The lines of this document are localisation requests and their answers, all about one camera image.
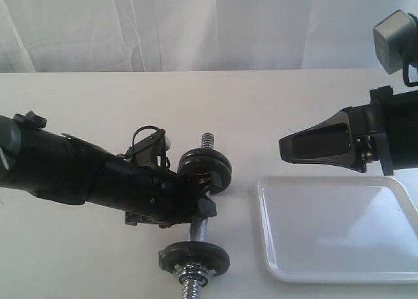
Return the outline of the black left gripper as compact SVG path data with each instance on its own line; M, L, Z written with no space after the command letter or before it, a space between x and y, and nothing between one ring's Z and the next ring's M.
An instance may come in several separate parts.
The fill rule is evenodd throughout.
M205 172L193 176L205 190L222 190L221 176ZM197 200L192 179L163 168L137 166L115 155L104 158L104 205L133 213L161 227L190 223L193 216L215 217L216 203L208 196Z

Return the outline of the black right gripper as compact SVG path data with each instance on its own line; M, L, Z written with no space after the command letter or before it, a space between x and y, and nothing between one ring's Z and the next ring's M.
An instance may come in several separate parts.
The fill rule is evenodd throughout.
M339 166L366 172L379 161L387 173L387 135L381 105L341 110L320 124L279 139L280 157L293 164Z

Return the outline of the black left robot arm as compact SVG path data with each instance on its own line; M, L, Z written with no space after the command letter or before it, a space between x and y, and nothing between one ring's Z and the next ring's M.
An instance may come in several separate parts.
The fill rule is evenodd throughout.
M71 206L87 202L120 210L128 225L168 228L214 217L211 195L231 183L232 166L208 144L191 149L170 169L164 129L114 155L69 134L46 130L33 112L1 117L1 186Z

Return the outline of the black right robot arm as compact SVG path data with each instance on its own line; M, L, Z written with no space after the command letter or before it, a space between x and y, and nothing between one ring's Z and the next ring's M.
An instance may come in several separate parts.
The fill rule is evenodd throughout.
M417 167L417 92L391 86L370 90L369 104L341 109L329 119L279 140L293 164L332 165L365 173L378 161L384 176Z

